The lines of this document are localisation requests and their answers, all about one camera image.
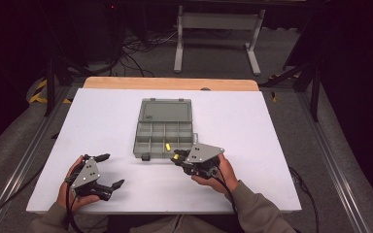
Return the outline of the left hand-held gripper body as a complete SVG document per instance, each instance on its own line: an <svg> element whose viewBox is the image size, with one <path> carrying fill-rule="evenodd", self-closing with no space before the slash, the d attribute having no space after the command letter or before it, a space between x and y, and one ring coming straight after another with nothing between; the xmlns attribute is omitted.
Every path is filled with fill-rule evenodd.
<svg viewBox="0 0 373 233"><path fill-rule="evenodd" d="M101 177L98 163L92 159L92 156L86 154L83 161L75 166L71 175L65 179L74 197L96 195L104 201L111 198L113 193L111 187L97 182Z"/></svg>

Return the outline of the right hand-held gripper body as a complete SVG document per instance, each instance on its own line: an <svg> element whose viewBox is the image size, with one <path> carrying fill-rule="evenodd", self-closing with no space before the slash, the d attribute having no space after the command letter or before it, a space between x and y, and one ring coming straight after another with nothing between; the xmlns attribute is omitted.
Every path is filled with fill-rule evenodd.
<svg viewBox="0 0 373 233"><path fill-rule="evenodd" d="M214 178L220 167L219 155L223 152L223 148L196 143L191 147L188 157L179 156L184 161L180 167L187 175L196 175L205 180Z"/></svg>

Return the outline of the grey plastic compartment box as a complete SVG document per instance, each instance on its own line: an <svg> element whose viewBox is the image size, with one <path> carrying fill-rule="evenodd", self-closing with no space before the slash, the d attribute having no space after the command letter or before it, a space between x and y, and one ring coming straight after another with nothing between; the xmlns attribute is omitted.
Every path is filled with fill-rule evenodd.
<svg viewBox="0 0 373 233"><path fill-rule="evenodd" d="M190 99L142 100L133 146L136 158L171 158L174 150L189 150L196 142Z"/></svg>

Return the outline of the person's right hand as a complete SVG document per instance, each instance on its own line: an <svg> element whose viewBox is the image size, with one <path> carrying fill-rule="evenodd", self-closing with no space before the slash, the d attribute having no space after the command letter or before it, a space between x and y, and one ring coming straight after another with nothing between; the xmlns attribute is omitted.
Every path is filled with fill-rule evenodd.
<svg viewBox="0 0 373 233"><path fill-rule="evenodd" d="M211 187L216 192L227 195L232 192L239 184L238 179L235 176L233 168L230 162L224 157L223 154L219 155L220 168L217 172L217 177L221 180L218 182L215 178L205 180L199 176L192 175L191 179L201 185Z"/></svg>

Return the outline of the person's left hand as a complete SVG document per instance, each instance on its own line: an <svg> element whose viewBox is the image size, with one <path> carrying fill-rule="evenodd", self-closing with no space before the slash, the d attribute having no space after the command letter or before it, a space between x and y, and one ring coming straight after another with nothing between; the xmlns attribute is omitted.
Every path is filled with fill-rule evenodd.
<svg viewBox="0 0 373 233"><path fill-rule="evenodd" d="M63 182L59 188L59 193L56 203L64 209L69 209L73 213L77 212L80 208L98 202L99 197L96 195L89 195L84 197L75 198L71 193L70 187L67 182Z"/></svg>

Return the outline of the white table board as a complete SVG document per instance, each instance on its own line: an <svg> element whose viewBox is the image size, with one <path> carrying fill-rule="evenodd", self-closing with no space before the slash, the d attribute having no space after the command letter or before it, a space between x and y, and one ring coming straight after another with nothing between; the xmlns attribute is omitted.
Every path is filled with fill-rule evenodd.
<svg viewBox="0 0 373 233"><path fill-rule="evenodd" d="M45 168L27 204L44 213L66 172L82 154L107 153L99 182L122 181L108 201L85 214L229 214L226 198L186 175L168 159L143 161L133 144L141 102L148 97L186 98L199 142L224 150L237 178L281 211L301 208L264 97L259 91L180 91L81 88L69 109Z"/></svg>

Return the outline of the person's lap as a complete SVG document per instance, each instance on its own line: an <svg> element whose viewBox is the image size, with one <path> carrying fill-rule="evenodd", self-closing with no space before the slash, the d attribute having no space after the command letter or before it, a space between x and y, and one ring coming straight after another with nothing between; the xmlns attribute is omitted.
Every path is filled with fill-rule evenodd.
<svg viewBox="0 0 373 233"><path fill-rule="evenodd" d="M235 215L109 216L107 233L243 233Z"/></svg>

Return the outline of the black metal stand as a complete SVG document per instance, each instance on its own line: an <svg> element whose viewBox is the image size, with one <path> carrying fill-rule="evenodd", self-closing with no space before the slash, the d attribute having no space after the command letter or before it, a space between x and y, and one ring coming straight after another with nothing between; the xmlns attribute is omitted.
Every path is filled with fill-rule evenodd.
<svg viewBox="0 0 373 233"><path fill-rule="evenodd" d="M278 83L287 81L295 77L292 88L295 92L304 92L311 85L310 114L315 122L318 122L318 104L320 95L321 72L318 63L304 63L294 67L283 74L271 76L266 83L261 83L259 87L273 87Z"/></svg>
<svg viewBox="0 0 373 233"><path fill-rule="evenodd" d="M79 75L90 77L92 72L78 65L72 60L60 56L52 55L47 62L46 75L47 80L47 109L45 116L48 117L55 107L55 80L58 80L62 86L70 85L73 81L72 72L68 70L72 67Z"/></svg>

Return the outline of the yellow black floor tape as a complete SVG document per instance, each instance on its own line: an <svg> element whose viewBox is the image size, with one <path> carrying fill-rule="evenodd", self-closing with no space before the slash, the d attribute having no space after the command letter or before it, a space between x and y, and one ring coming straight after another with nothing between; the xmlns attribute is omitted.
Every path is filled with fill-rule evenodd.
<svg viewBox="0 0 373 233"><path fill-rule="evenodd" d="M39 84L37 85L34 93L32 94L31 98L29 99L29 103L34 103L34 102L45 103L45 104L48 103L48 99L46 97L41 96L41 93L42 93L43 89L46 87L46 85L47 85L46 80L41 80L39 82Z"/></svg>

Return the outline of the grey metal stand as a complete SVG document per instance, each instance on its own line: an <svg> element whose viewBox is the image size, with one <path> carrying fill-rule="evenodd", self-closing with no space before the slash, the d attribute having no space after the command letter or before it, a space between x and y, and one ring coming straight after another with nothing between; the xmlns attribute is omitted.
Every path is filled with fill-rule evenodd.
<svg viewBox="0 0 373 233"><path fill-rule="evenodd" d="M217 30L246 30L251 32L251 38L244 44L253 74L261 74L255 57L255 44L261 30L265 11L259 10L255 15L188 13L180 6L177 17L177 47L174 61L174 72L181 73L184 52L185 29L217 29Z"/></svg>

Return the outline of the aluminium floor rail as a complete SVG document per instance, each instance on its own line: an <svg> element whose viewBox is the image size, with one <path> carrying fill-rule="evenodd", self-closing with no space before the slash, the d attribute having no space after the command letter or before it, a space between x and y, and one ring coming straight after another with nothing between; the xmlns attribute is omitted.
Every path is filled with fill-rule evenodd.
<svg viewBox="0 0 373 233"><path fill-rule="evenodd" d="M26 188L26 184L23 184L25 176L29 171L53 118L56 116L58 109L62 106L64 98L67 96L70 89L70 86L64 86L59 89L54 97L50 113L47 116L44 116L41 120L39 127L31 142L28 144L20 162L17 164L16 169L7 181L7 184L0 195L0 222L8 211L12 200Z"/></svg>
<svg viewBox="0 0 373 233"><path fill-rule="evenodd" d="M354 231L356 233L371 233L371 230L365 222L363 215L361 214L361 211L357 205L350 185L333 156L333 152L322 131L320 124L313 119L310 113L310 103L307 96L304 93L297 93L296 97L319 143L320 149L322 151L323 162L326 166L329 176L332 179L337 194Z"/></svg>

